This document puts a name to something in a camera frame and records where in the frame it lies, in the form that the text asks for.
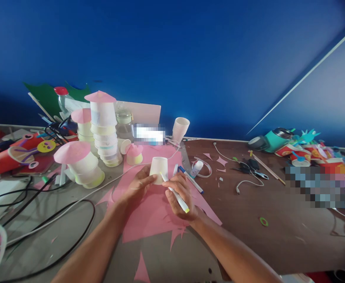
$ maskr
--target paper cup tower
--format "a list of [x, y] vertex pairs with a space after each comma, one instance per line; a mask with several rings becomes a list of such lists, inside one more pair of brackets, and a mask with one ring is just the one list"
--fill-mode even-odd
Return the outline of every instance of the paper cup tower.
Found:
[[91, 132], [100, 159], [106, 166], [116, 167], [122, 162], [115, 127], [117, 125], [114, 111], [116, 99], [100, 90], [85, 96], [85, 99], [90, 102]]
[[64, 144], [54, 154], [54, 160], [67, 164], [76, 183], [86, 189], [93, 189], [104, 181], [105, 174], [98, 167], [99, 160], [92, 154], [88, 142], [71, 141]]
[[91, 146], [91, 152], [99, 157], [98, 149], [95, 147], [95, 140], [91, 132], [91, 109], [83, 108], [71, 113], [71, 118], [78, 124], [78, 139], [82, 142], [88, 142]]

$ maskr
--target wooden table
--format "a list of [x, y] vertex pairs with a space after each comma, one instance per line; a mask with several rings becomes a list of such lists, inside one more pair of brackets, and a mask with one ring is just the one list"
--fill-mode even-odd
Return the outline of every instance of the wooden table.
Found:
[[[345, 268], [344, 216], [332, 209], [310, 208], [305, 195], [299, 194], [298, 189], [285, 188], [262, 166], [260, 172], [269, 176], [269, 180], [263, 180], [265, 186], [244, 182], [238, 195], [235, 188], [240, 181], [257, 183], [256, 178], [231, 170], [239, 165], [225, 158], [229, 161], [225, 165], [226, 172], [217, 171], [224, 167], [216, 161], [220, 155], [212, 140], [188, 141], [185, 145], [190, 161], [199, 157], [213, 169], [211, 177], [196, 180], [223, 227], [254, 250], [278, 274]], [[243, 142], [217, 141], [217, 148], [229, 158], [235, 156], [239, 161], [250, 158], [247, 144]], [[203, 153], [209, 153], [213, 160]], [[282, 169], [288, 166], [286, 158], [261, 152], [256, 155], [285, 180]], [[269, 226], [262, 226], [259, 217], [264, 217]]]

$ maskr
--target pink paper cone roof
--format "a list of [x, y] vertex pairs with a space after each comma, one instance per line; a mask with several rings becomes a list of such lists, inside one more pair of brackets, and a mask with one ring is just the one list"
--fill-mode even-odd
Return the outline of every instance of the pink paper cone roof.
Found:
[[90, 102], [116, 102], [116, 98], [110, 96], [108, 93], [105, 93], [101, 90], [91, 93], [85, 96], [85, 99]]
[[90, 143], [85, 141], [71, 141], [64, 144], [54, 154], [54, 160], [61, 164], [74, 164], [89, 154]]
[[85, 124], [91, 122], [91, 109], [90, 108], [83, 108], [77, 109], [71, 114], [71, 118], [74, 122], [79, 124]]

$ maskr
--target wooden stick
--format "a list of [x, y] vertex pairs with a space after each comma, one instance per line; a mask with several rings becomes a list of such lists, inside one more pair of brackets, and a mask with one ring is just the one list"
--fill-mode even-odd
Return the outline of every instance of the wooden stick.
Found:
[[40, 102], [36, 99], [36, 97], [33, 96], [32, 93], [28, 92], [28, 95], [32, 98], [32, 100], [40, 107], [40, 109], [47, 115], [50, 119], [50, 121], [55, 122], [52, 116], [49, 115], [49, 113], [45, 110], [44, 107], [40, 104]]

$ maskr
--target forearm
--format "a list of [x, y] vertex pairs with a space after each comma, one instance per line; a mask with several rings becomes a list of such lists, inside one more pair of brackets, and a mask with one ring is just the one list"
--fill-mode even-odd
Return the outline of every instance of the forearm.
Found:
[[118, 201], [95, 230], [62, 266], [52, 283], [102, 282], [108, 261], [131, 213], [126, 201]]
[[204, 239], [234, 282], [281, 282], [273, 269], [249, 247], [201, 210], [191, 226]]

